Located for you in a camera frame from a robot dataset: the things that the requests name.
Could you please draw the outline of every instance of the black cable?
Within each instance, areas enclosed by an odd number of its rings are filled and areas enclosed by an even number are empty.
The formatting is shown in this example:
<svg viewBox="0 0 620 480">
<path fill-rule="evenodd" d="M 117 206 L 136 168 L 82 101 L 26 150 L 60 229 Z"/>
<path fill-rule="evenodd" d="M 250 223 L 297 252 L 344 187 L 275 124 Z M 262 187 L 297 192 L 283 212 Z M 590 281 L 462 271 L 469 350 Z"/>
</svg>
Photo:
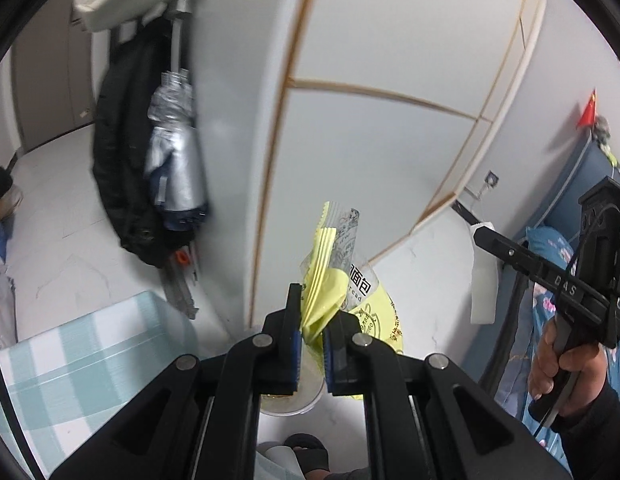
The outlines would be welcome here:
<svg viewBox="0 0 620 480">
<path fill-rule="evenodd" d="M 14 411 L 14 406 L 12 405 L 12 401 L 10 400 L 10 394 L 8 393 L 8 387 L 5 385 L 4 375 L 1 372 L 0 366 L 0 403 L 1 407 L 4 410 L 5 418 L 8 421 L 8 426 L 10 427 L 10 431 L 14 436 L 14 441 L 17 443 L 19 447 L 19 451 L 23 455 L 23 459 L 26 461 L 28 468 L 30 469 L 34 480 L 46 480 L 46 477 L 41 472 L 39 468 L 39 464 L 34 458 L 32 454 L 32 450 L 28 445 L 28 441 L 26 440 L 25 435 L 23 434 L 23 430 L 21 429 L 21 425 L 19 423 L 19 419 L 17 418 L 17 414 Z"/>
<path fill-rule="evenodd" d="M 579 240 L 579 244 L 577 245 L 577 249 L 574 251 L 574 253 L 572 254 L 572 257 L 570 258 L 570 262 L 568 263 L 568 265 L 565 267 L 565 274 L 564 274 L 564 280 L 567 282 L 567 280 L 570 278 L 570 276 L 572 275 L 571 270 L 572 267 L 574 266 L 574 264 L 577 262 L 578 258 L 579 258 L 579 254 L 581 253 L 581 250 L 583 249 L 583 246 L 585 245 L 585 243 L 588 241 L 588 238 L 590 237 L 590 235 L 592 234 L 592 231 L 594 229 L 594 226 L 597 225 L 599 223 L 599 219 L 603 216 L 603 213 L 605 213 L 606 211 L 610 210 L 610 209 L 614 209 L 616 210 L 616 212 L 620 213 L 619 208 L 614 205 L 614 204 L 606 204 L 605 206 L 603 206 L 603 208 L 601 208 L 601 210 L 595 215 L 594 220 L 592 221 L 592 223 L 587 227 L 585 233 L 583 234 L 583 237 L 581 237 L 581 239 Z M 546 423 L 546 421 L 548 420 L 548 417 L 550 416 L 550 413 L 552 413 L 552 409 L 554 408 L 554 406 L 551 406 L 548 411 L 546 412 L 546 414 L 542 417 L 541 422 L 539 422 L 538 427 L 536 428 L 536 431 L 534 433 L 534 437 L 536 438 L 536 436 L 541 432 L 541 429 L 543 428 L 544 424 Z"/>
<path fill-rule="evenodd" d="M 455 200 L 450 206 L 452 211 L 456 212 L 461 218 L 463 218 L 468 225 L 475 225 L 481 223 L 481 221 L 472 214 L 466 206 L 464 206 L 459 200 Z"/>
</svg>

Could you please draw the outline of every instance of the white door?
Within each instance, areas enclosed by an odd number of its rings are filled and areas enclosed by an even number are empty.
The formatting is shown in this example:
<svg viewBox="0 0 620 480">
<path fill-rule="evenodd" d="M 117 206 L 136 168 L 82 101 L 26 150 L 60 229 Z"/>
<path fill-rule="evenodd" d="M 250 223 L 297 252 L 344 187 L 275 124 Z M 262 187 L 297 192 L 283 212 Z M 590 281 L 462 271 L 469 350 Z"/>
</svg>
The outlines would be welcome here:
<svg viewBox="0 0 620 480">
<path fill-rule="evenodd" d="M 254 324 L 282 308 L 311 251 L 322 205 L 360 212 L 367 257 L 407 235 L 473 121 L 427 107 L 334 92 L 288 93 L 258 262 Z"/>
</svg>

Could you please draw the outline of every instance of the red flag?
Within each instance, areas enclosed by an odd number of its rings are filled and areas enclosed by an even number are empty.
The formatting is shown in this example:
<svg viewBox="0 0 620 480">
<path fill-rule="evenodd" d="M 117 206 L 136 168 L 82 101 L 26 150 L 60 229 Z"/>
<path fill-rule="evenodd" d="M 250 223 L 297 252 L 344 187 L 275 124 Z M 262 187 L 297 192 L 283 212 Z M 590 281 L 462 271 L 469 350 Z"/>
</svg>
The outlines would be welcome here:
<svg viewBox="0 0 620 480">
<path fill-rule="evenodd" d="M 582 126 L 594 126 L 594 118 L 597 115 L 597 89 L 595 88 L 590 95 L 590 99 L 588 100 L 588 104 L 583 110 L 583 114 L 581 115 L 581 119 L 577 123 L 577 128 L 581 128 Z"/>
</svg>

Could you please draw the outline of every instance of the white power outlet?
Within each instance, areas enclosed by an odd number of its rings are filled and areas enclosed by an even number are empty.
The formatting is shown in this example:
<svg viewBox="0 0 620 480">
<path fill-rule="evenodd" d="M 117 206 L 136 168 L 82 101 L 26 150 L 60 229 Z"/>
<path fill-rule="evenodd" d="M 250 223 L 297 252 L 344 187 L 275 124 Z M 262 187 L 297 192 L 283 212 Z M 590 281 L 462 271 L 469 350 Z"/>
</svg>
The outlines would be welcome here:
<svg viewBox="0 0 620 480">
<path fill-rule="evenodd" d="M 489 171 L 488 174 L 485 176 L 484 182 L 487 187 L 493 189 L 497 187 L 497 184 L 499 183 L 499 177 L 496 173 Z"/>
</svg>

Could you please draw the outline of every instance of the gray door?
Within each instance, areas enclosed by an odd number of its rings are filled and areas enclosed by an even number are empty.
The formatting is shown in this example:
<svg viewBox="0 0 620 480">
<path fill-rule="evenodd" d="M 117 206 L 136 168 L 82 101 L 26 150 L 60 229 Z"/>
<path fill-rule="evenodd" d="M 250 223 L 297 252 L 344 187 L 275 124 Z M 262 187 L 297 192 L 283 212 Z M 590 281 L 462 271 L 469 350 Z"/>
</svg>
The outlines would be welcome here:
<svg viewBox="0 0 620 480">
<path fill-rule="evenodd" d="M 48 0 L 12 47 L 12 90 L 24 149 L 92 121 L 91 35 L 72 0 Z"/>
</svg>

